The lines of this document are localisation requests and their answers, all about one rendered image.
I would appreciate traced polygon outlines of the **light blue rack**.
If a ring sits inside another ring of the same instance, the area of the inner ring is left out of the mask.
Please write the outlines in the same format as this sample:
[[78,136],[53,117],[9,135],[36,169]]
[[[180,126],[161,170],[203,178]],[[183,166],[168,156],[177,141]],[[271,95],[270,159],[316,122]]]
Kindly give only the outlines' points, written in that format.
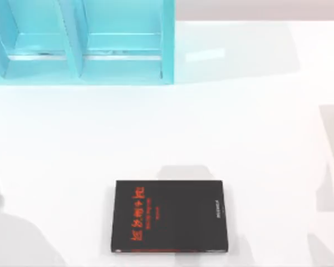
[[176,0],[0,0],[0,85],[170,85]]

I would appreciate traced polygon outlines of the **black book with red lettering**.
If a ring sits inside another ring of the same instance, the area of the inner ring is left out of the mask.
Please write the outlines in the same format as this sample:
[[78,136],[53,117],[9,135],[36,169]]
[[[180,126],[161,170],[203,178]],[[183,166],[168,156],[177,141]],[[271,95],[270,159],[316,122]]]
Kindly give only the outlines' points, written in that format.
[[220,180],[118,180],[113,253],[228,252]]

